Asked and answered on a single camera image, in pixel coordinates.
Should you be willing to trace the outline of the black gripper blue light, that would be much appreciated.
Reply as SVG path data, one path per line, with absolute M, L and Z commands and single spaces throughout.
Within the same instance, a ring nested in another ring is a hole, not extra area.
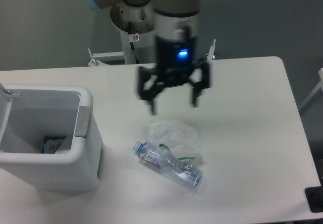
M 183 41 L 170 41 L 159 36 L 155 37 L 156 66 L 137 69 L 137 93 L 141 100 L 150 106 L 150 112 L 156 116 L 154 99 L 165 87 L 175 87 L 185 83 L 192 86 L 191 104 L 197 107 L 197 98 L 204 89 L 211 87 L 211 65 L 206 58 L 193 62 L 197 38 Z M 201 72 L 200 80 L 194 82 L 190 76 L 196 71 Z

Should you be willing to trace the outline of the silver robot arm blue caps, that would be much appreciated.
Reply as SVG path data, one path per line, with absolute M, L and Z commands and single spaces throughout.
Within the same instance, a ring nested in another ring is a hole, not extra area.
M 126 64 L 138 64 L 137 94 L 154 107 L 166 88 L 190 84 L 193 106 L 210 87 L 210 64 L 195 59 L 200 0 L 86 0 L 110 8 Z

